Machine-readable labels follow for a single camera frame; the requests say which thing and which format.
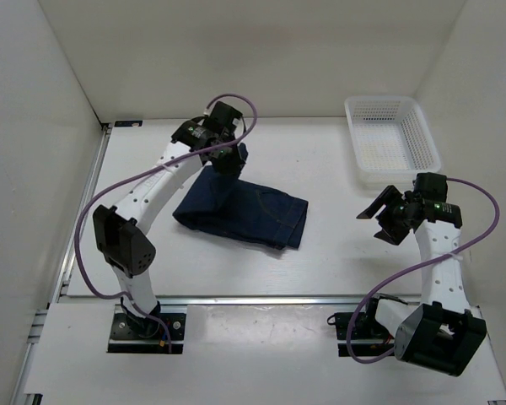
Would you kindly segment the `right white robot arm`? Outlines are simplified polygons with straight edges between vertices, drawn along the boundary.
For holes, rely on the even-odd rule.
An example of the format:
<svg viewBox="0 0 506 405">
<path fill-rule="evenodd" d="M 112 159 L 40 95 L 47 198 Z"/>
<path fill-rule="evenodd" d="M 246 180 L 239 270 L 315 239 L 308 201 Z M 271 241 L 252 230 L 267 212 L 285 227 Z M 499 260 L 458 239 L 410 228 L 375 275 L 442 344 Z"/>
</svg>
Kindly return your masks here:
<svg viewBox="0 0 506 405">
<path fill-rule="evenodd" d="M 463 287 L 459 254 L 460 207 L 447 201 L 448 177 L 417 174 L 413 188 L 400 192 L 386 187 L 359 215 L 376 219 L 375 238 L 398 246 L 414 235 L 421 261 L 411 268 L 421 273 L 421 298 L 410 305 L 375 287 L 363 301 L 363 314 L 352 315 L 355 326 L 371 337 L 387 332 L 390 354 L 398 360 L 440 373 L 459 376 L 487 335 L 486 322 L 473 316 Z"/>
</svg>

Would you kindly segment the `dark blue denim trousers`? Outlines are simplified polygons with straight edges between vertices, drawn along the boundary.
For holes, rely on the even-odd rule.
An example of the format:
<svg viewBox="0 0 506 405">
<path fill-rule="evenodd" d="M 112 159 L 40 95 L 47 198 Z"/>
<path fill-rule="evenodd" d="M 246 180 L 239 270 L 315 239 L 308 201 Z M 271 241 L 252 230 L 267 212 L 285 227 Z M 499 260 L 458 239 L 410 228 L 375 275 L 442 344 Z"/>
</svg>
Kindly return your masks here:
<svg viewBox="0 0 506 405">
<path fill-rule="evenodd" d="M 276 250 L 300 246 L 309 202 L 205 166 L 172 213 L 190 230 Z"/>
</svg>

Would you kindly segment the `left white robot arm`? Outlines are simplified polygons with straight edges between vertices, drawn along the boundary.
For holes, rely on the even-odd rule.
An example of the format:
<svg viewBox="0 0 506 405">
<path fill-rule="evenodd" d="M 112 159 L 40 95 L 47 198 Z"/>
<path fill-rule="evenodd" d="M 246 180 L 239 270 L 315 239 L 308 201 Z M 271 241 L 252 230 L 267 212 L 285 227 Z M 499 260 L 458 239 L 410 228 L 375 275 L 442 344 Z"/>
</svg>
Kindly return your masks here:
<svg viewBox="0 0 506 405">
<path fill-rule="evenodd" d="M 206 163 L 224 174 L 238 174 L 245 165 L 243 145 L 235 145 L 235 130 L 243 114 L 222 101 L 199 117 L 183 122 L 159 158 L 158 172 L 139 181 L 111 207 L 93 212 L 96 246 L 125 292 L 121 307 L 126 324 L 141 338 L 163 336 L 160 304 L 148 269 L 156 248 L 148 232 L 164 205 Z"/>
</svg>

